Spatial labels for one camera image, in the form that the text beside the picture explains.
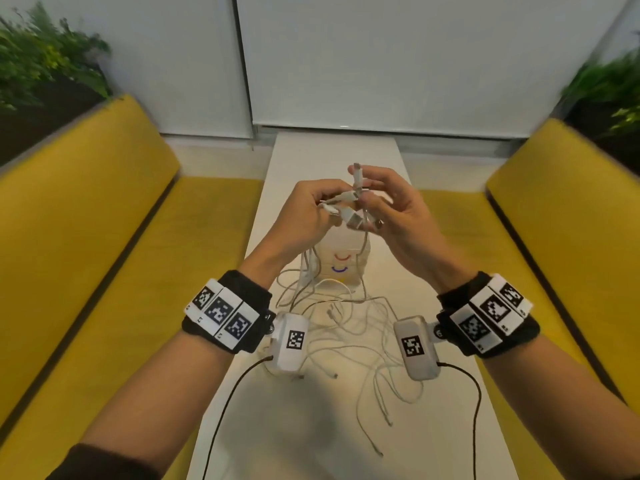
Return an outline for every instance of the table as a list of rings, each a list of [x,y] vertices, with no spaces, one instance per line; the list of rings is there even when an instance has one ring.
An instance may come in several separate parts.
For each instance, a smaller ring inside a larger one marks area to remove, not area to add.
[[[267,233],[297,181],[343,178],[351,182],[347,167],[354,162],[394,168],[408,179],[392,137],[280,132],[247,254]],[[290,265],[299,266],[298,260]],[[292,282],[295,275],[283,275],[283,282]],[[440,309],[435,292],[405,271],[377,236],[371,238],[364,279],[369,293],[386,296],[400,318],[419,314],[432,321]],[[274,284],[271,292],[273,309],[282,288]],[[359,340],[380,348],[381,336],[380,333],[376,336],[375,330],[371,330],[371,337]],[[478,478],[516,479],[475,360],[464,357],[450,344],[436,347],[441,360],[471,372],[483,389],[477,423]],[[388,348],[397,351],[393,336]],[[361,362],[374,361],[374,354],[366,349],[348,349],[345,353]],[[393,423],[389,426],[374,396],[372,373],[336,352],[321,351],[314,357],[327,373],[307,361],[302,380],[270,376],[262,366],[245,377],[216,438],[208,480],[472,478],[472,418],[477,393],[468,377],[443,369],[438,379],[424,383],[422,396],[415,404],[397,400],[386,383],[379,380]],[[204,414],[188,480],[202,478],[222,407],[237,378],[257,359],[258,355],[249,354],[235,358]],[[338,373],[338,378],[330,377],[333,372]],[[370,386],[365,382],[367,374]],[[398,389],[407,395],[418,391],[419,383],[412,382],[404,370],[397,368],[393,375]],[[382,457],[374,451],[356,420],[356,401],[363,385],[360,419],[384,454]]]

